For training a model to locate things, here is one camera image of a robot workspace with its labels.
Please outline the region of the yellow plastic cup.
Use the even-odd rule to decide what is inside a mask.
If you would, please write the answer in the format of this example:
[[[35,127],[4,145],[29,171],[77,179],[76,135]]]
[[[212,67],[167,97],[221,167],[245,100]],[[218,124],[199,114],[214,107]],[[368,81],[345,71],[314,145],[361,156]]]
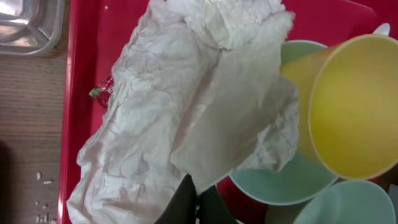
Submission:
[[[366,34],[283,64],[298,89],[298,151],[344,179],[397,164],[397,41]]]

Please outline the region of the white napkin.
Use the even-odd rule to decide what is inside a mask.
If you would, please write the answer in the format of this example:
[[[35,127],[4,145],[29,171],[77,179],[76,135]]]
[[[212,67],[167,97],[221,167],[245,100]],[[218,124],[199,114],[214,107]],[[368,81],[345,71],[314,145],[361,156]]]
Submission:
[[[154,223],[184,175],[202,193],[235,170],[282,170],[299,138],[280,75],[293,19],[281,1],[150,1],[78,153],[71,222]]]

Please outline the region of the red ketchup packet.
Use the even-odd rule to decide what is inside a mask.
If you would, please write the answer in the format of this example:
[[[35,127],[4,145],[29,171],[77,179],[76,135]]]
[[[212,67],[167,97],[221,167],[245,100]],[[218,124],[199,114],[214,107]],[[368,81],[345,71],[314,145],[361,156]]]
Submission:
[[[109,74],[102,82],[89,92],[89,96],[103,108],[108,107],[109,98],[113,92],[114,80]]]

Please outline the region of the mint green bowl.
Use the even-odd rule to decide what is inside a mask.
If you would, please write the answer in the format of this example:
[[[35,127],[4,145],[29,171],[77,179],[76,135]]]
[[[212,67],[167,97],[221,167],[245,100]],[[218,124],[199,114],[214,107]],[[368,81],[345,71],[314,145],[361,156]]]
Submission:
[[[294,221],[302,224],[395,224],[388,194],[368,181],[344,181],[311,200]]]

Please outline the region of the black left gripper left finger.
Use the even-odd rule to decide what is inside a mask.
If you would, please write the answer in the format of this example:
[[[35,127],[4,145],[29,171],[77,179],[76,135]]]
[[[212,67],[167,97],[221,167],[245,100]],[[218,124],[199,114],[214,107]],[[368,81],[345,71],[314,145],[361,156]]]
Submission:
[[[155,224],[196,224],[197,192],[190,175],[186,175]]]

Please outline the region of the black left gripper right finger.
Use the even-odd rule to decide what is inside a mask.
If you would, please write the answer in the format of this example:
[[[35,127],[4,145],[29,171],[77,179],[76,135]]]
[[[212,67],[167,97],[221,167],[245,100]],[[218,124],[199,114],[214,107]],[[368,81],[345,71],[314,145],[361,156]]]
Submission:
[[[197,205],[199,224],[238,224],[215,185],[199,196]]]

